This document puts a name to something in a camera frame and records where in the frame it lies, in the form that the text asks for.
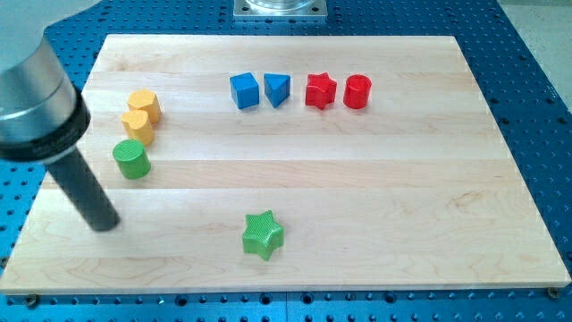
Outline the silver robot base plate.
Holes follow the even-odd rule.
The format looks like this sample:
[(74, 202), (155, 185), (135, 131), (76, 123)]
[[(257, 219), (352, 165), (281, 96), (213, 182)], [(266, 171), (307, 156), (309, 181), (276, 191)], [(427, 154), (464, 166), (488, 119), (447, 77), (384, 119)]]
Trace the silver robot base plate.
[(326, 0), (234, 0), (233, 16), (256, 18), (325, 18)]

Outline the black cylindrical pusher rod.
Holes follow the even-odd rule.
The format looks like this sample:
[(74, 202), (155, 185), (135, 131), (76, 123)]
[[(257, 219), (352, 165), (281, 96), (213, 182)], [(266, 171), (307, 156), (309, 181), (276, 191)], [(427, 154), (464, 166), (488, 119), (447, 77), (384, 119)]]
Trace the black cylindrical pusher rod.
[(93, 231), (110, 231), (120, 223), (116, 209), (75, 147), (48, 164), (47, 171)]

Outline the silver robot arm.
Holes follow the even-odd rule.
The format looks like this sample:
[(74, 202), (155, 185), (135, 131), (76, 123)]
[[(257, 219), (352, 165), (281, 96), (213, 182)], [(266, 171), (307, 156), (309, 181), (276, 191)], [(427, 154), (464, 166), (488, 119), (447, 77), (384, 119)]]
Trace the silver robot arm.
[(95, 0), (1, 3), (1, 157), (38, 161), (97, 232), (120, 222), (114, 206), (76, 144), (90, 113), (45, 30), (81, 13)]

